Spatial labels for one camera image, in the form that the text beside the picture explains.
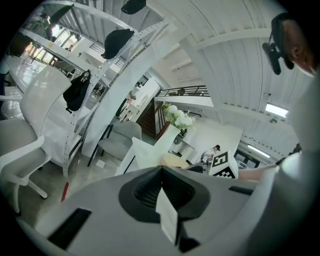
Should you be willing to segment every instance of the vase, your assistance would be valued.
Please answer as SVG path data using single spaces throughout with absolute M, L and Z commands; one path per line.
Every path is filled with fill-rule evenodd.
M 167 153 L 179 133 L 180 130 L 170 124 L 154 145 L 155 155 L 161 157 L 164 153 Z

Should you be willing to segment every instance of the balcony railing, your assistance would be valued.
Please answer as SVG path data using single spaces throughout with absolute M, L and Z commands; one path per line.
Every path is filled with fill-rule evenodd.
M 105 52 L 105 49 L 104 49 L 104 48 L 100 47 L 99 45 L 97 45 L 97 44 L 95 44 L 95 43 L 93 43 L 93 44 L 90 46 L 90 48 L 91 48 L 92 50 L 96 51 L 96 52 L 97 52 L 98 54 L 100 54 L 100 55 Z M 122 68 L 125 63 L 124 63 L 122 60 L 120 60 L 120 59 L 117 58 L 117 59 L 114 60 L 113 64 L 115 64 L 115 65 L 118 66 L 119 68 Z
M 157 97 L 166 97 L 166 96 L 210 97 L 208 93 L 208 89 L 205 85 L 187 86 L 187 87 L 161 90 L 157 95 Z

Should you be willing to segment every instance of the black vent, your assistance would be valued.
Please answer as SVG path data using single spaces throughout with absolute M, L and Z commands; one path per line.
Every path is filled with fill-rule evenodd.
M 156 205 L 161 188 L 182 220 L 198 218 L 210 202 L 205 186 L 166 166 L 150 168 L 124 184 L 119 192 L 119 202 L 137 221 L 160 223 Z

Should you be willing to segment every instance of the stair railing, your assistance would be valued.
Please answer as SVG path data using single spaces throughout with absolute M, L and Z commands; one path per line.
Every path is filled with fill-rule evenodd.
M 157 97 L 167 97 L 167 96 L 210 97 L 208 89 L 205 85 L 186 86 L 186 87 L 161 90 L 156 96 Z
M 158 106 L 156 107 L 154 114 L 158 115 L 158 124 L 159 124 L 159 133 L 156 135 L 155 139 L 159 140 L 160 137 L 165 133 L 166 129 L 170 125 L 169 121 L 166 121 L 165 111 L 164 111 L 164 103 L 160 101 Z

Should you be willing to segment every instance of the white tag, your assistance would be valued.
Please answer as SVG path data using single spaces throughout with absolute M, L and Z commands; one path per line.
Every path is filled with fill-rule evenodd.
M 160 214 L 160 224 L 163 233 L 174 244 L 177 236 L 178 213 L 163 188 L 159 192 L 155 211 Z

